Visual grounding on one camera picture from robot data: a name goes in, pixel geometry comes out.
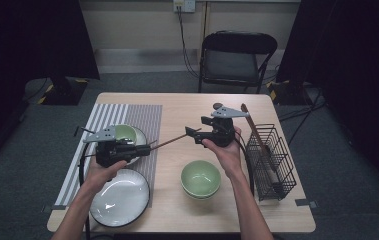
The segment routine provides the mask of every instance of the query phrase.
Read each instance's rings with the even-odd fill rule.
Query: green bowl
[[[132,140],[136,144],[136,136],[136,130],[130,125],[119,124],[115,126],[115,139],[117,140],[127,138]]]
[[[197,199],[206,199],[217,192],[221,175],[213,164],[197,160],[183,168],[180,179],[187,194]]]

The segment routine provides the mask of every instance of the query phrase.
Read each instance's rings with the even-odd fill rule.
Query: person's left arm
[[[58,230],[51,239],[80,239],[84,223],[95,195],[105,183],[117,175],[118,170],[126,166],[126,161],[119,161],[109,168],[104,168],[91,160],[86,180],[73,199]]]

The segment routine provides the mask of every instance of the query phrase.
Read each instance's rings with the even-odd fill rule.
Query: black wire basket
[[[279,137],[273,124],[256,125],[262,145],[253,133],[245,147],[248,170],[257,187],[260,201],[265,199],[281,200],[295,187],[292,170],[293,161],[284,140]]]

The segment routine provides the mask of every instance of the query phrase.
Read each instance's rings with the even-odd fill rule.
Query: gray carpet
[[[27,84],[26,97],[44,80]],[[88,84],[78,106],[44,106],[30,99],[24,121],[0,151],[0,239],[49,239],[49,213],[56,200],[84,126],[102,92],[196,92],[187,72],[103,74]],[[242,88],[205,85],[204,92],[242,93]],[[268,94],[265,87],[262,93]],[[308,89],[312,99],[318,94]],[[276,106],[281,119],[305,106]],[[284,120],[289,140],[303,116]],[[284,239],[379,239],[379,173],[356,152],[327,107],[312,112],[290,145],[317,228],[310,234],[278,234]],[[154,239],[158,235],[123,235],[117,239]]]

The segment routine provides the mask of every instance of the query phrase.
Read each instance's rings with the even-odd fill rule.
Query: table top
[[[185,126],[211,131],[201,123],[201,116],[210,117],[214,103],[239,110],[244,103],[255,124],[274,124],[278,134],[284,134],[273,103],[267,95],[254,94],[186,94],[186,93],[102,93],[98,104],[157,104],[162,105],[162,117],[158,143],[181,136]],[[242,129],[242,137],[248,141],[251,130],[245,118],[234,118],[234,125]],[[180,184],[183,167],[194,160],[206,160],[217,166],[222,180],[218,192],[210,199],[190,198]],[[215,155],[191,137],[184,137],[158,149],[155,170],[152,207],[130,225],[108,228],[92,217],[93,232],[239,232],[239,222],[232,186]],[[293,175],[297,185],[282,200],[256,201],[272,232],[309,233],[315,230],[315,222],[308,205],[298,206],[297,199],[305,199],[296,167]],[[48,229],[56,231],[65,210],[53,210]]]

